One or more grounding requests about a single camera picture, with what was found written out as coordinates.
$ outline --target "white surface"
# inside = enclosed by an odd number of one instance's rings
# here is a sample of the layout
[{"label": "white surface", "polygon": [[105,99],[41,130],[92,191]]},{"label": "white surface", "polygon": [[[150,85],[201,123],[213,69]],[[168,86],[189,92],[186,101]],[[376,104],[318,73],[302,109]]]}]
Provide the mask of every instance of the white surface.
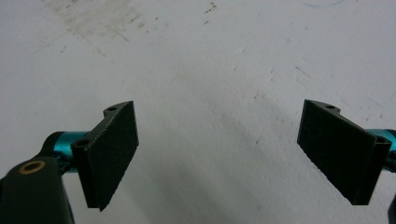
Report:
[{"label": "white surface", "polygon": [[395,2],[213,3],[0,3],[0,176],[134,100],[140,146],[110,206],[64,176],[79,224],[388,223],[395,175],[352,206],[296,138],[305,98],[396,127]]}]

